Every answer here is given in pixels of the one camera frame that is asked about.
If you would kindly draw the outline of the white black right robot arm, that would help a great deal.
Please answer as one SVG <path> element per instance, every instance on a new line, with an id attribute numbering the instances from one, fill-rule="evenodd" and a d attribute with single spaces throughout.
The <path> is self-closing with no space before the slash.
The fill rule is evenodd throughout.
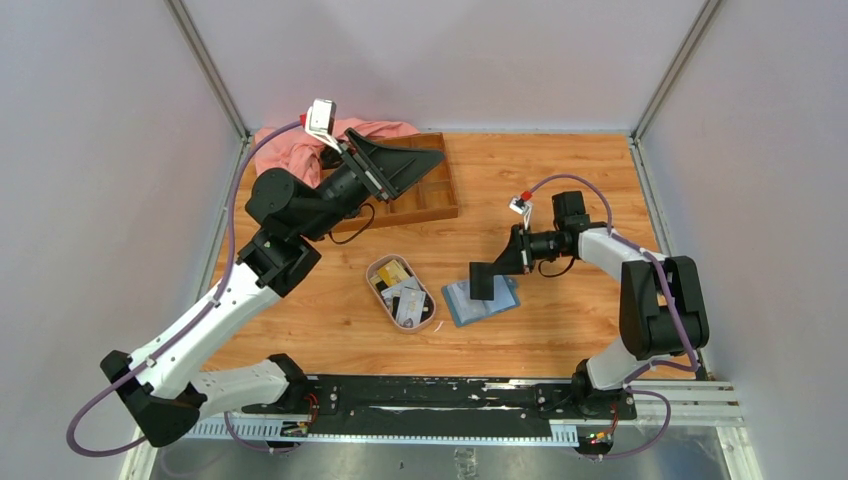
<path id="1" fill-rule="evenodd" d="M 579 191 L 553 196 L 552 206 L 551 230 L 535 232 L 522 221 L 494 261 L 469 265 L 470 297 L 481 301 L 494 299 L 496 277 L 529 274 L 564 257 L 619 283 L 618 338 L 581 361 L 568 393 L 543 401 L 540 411 L 572 408 L 592 418 L 626 399 L 627 386 L 653 367 L 697 372 L 696 351 L 707 344 L 709 325 L 695 261 L 639 247 L 609 223 L 592 221 Z"/>

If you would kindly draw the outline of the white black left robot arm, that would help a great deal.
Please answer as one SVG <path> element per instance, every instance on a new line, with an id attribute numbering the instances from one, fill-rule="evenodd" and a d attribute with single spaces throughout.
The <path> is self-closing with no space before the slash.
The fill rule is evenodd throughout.
<path id="1" fill-rule="evenodd" d="M 257 231 L 231 249 L 208 296 L 148 344 L 101 363 L 145 439 L 170 445 L 199 421 L 245 406 L 298 411 L 307 378 L 287 355 L 205 371 L 204 364 L 249 320 L 291 293 L 320 260 L 315 243 L 367 201 L 402 196 L 444 161 L 437 149 L 382 145 L 348 129 L 341 165 L 316 187 L 283 168 L 259 174 L 246 202 Z"/>

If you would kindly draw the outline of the teal leather card holder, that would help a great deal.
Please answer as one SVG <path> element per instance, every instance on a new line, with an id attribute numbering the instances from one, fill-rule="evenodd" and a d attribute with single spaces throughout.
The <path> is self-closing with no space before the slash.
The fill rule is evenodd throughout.
<path id="1" fill-rule="evenodd" d="M 508 276 L 496 276 L 493 300 L 470 298 L 470 281 L 451 283 L 441 289 L 452 321 L 457 328 L 469 326 L 521 305 L 517 282 Z"/>

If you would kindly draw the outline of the pink oval card tray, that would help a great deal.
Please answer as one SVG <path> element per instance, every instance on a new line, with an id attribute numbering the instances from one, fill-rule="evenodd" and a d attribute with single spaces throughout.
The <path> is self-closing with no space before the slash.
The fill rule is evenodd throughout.
<path id="1" fill-rule="evenodd" d="M 376 260 L 366 269 L 365 278 L 400 332 L 417 333 L 433 321 L 435 300 L 403 257 L 387 255 Z"/>

